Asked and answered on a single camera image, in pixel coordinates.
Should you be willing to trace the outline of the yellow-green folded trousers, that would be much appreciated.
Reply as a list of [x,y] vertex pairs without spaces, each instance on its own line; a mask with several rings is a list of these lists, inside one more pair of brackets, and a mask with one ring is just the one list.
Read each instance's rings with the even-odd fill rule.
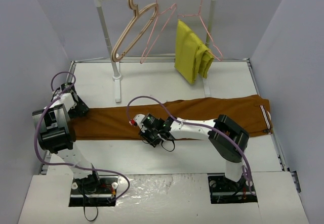
[[194,84],[197,77],[207,78],[214,56],[209,48],[183,21],[178,20],[175,45],[175,68]]

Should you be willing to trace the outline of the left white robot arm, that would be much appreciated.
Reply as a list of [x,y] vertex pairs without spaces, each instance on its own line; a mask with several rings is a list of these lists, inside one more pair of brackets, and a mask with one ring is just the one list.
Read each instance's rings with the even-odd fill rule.
[[69,166],[78,186],[91,193],[99,191],[102,180],[77,147],[76,133],[71,124],[72,119],[87,115],[88,106],[77,95],[71,82],[53,91],[51,103],[47,112],[41,109],[32,113],[39,146],[59,156]]

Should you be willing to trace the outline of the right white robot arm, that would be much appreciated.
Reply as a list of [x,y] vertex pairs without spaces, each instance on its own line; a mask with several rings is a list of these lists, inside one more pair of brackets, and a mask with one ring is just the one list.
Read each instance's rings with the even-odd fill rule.
[[145,143],[153,147],[164,142],[190,139],[210,141],[220,156],[225,159],[225,186],[238,189],[242,183],[243,156],[249,141],[249,133],[226,115],[217,119],[186,120],[168,117],[166,120],[152,114],[137,114],[135,125]]

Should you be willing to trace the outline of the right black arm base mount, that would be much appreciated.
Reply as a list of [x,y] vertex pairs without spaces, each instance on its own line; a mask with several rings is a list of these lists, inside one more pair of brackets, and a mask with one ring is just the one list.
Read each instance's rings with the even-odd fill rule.
[[238,182],[231,181],[224,174],[209,174],[208,184],[211,204],[257,203],[253,184],[248,186],[244,177]]

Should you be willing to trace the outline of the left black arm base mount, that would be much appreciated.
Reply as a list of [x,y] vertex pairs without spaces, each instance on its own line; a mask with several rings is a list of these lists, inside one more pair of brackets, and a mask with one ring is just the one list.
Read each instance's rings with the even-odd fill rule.
[[114,207],[118,189],[118,177],[116,175],[100,176],[98,182],[93,185],[86,181],[73,180],[69,207],[80,207],[84,218],[88,222],[94,222],[99,215],[100,207]]

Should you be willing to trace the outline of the white and silver clothes rack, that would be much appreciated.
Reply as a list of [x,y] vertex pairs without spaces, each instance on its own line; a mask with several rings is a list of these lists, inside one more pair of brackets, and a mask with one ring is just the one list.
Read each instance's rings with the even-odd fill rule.
[[[121,88],[121,80],[122,80],[122,74],[120,72],[120,61],[125,57],[125,55],[129,52],[129,50],[135,45],[135,43],[143,36],[145,31],[149,28],[149,26],[157,21],[158,16],[160,13],[158,12],[158,2],[154,2],[151,4],[148,4],[143,9],[139,9],[138,5],[134,3],[134,0],[127,0],[129,8],[133,11],[133,18],[130,20],[126,28],[124,29],[124,32],[121,34],[120,38],[118,39],[116,45],[112,46],[111,41],[108,34],[108,28],[105,21],[103,9],[102,9],[102,1],[103,0],[94,0],[95,7],[98,12],[100,24],[102,27],[106,47],[108,54],[110,56],[110,61],[113,69],[113,85],[114,85],[114,100],[116,103],[122,102],[122,88]],[[154,9],[154,12],[150,18],[150,20],[147,22],[147,24],[143,27],[143,29],[139,32],[138,36],[130,43],[130,45],[126,48],[126,50],[122,54],[118,54],[117,50],[126,38],[127,34],[129,33],[129,30],[133,27],[133,25],[136,23],[136,21],[147,11],[150,9]]]

